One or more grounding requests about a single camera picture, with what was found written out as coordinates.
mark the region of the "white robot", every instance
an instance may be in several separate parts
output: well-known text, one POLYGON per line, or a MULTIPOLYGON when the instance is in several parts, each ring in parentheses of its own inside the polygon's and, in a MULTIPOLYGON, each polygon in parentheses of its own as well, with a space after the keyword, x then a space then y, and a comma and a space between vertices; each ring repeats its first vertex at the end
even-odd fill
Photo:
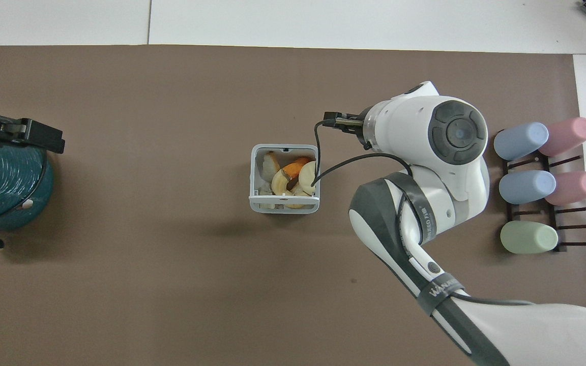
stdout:
POLYGON ((409 171, 356 190, 356 235, 419 306, 476 364, 586 365, 586 308, 471 297, 421 245, 481 213, 489 176, 481 113, 440 96, 429 81, 363 113, 326 113, 324 126, 356 134, 366 149, 405 160, 409 171))

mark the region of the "blue cup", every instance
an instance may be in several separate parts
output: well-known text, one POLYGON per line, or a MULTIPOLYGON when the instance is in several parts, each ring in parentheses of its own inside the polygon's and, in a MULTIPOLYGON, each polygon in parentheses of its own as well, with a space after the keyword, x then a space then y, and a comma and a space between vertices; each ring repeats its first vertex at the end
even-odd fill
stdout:
POLYGON ((542 199, 555 191, 555 177, 542 171, 510 173, 499 182, 499 192, 506 202, 524 204, 542 199))
POLYGON ((498 132, 494 150, 503 160, 515 160, 541 148, 548 140, 548 129, 539 122, 525 123, 498 132))

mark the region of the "black strap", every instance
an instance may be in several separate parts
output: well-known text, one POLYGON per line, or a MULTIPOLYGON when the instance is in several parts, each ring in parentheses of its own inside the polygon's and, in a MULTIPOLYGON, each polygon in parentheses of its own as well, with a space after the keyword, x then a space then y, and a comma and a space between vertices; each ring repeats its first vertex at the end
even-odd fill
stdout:
POLYGON ((386 176, 386 179, 402 190, 407 196, 422 234, 422 242, 420 245, 435 238, 435 214, 433 213, 431 204, 428 202, 426 195, 422 192, 413 177, 408 174, 395 172, 386 176))
POLYGON ((464 288, 465 287, 461 285, 454 276, 445 272, 429 282, 428 285, 419 292, 417 303, 428 316, 431 316, 433 310, 435 310, 442 301, 445 301, 445 299, 451 296, 456 290, 464 288))

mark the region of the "teal trash bin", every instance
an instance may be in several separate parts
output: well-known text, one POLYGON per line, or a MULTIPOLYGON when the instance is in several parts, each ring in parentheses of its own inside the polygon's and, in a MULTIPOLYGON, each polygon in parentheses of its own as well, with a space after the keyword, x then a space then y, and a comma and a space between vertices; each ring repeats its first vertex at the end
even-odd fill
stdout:
POLYGON ((17 229, 34 220, 52 191, 53 169, 44 149, 0 147, 0 230, 17 229), (27 200, 32 206, 20 209, 27 200))

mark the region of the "white basket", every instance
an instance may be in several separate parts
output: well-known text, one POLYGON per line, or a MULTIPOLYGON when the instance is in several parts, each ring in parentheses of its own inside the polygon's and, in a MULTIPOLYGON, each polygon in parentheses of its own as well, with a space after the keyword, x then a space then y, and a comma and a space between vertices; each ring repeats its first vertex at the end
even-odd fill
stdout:
POLYGON ((259 188, 266 182, 261 178, 263 156, 270 151, 275 153, 281 167, 291 164, 295 159, 307 156, 318 160, 318 148, 312 144, 258 144, 250 157, 250 207, 263 214, 312 214, 320 206, 320 182, 312 197, 259 195, 259 188), (262 208, 260 204, 276 204, 276 208, 262 208), (304 204, 305 208, 288 208, 286 204, 304 204))

